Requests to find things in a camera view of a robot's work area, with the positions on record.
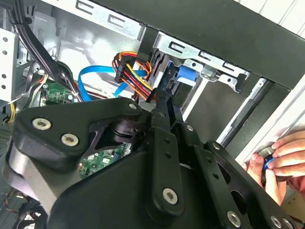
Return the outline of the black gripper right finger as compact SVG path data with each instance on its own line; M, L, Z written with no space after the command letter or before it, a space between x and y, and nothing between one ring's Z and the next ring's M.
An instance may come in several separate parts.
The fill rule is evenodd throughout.
M175 229L295 229L297 224L215 141L202 143L167 101L185 208Z

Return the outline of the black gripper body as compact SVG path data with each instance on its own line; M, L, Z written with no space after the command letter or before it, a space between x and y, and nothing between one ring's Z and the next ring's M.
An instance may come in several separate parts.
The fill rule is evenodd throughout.
M223 229L209 193L196 174L181 167L185 208L176 219L153 219L149 195L149 157L128 156L65 190L48 218L50 229Z

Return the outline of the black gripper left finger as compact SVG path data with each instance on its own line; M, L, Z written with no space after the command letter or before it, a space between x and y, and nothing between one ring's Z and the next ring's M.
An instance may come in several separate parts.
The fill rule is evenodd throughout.
M10 168L20 177L11 185L36 198L50 214L60 195L78 183L77 168L84 156L131 142L151 159L149 203L178 214L183 190L171 128L181 118L169 94L159 89L144 107L121 97L25 109L16 117L7 153Z

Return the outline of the person's bare hand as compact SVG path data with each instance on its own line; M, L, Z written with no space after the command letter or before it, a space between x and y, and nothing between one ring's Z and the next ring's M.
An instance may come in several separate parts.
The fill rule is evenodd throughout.
M305 196L305 132L300 131L277 140L272 145L273 160L265 170L265 185L262 184L264 159L253 154L242 168L261 186L265 192L281 205L286 186Z

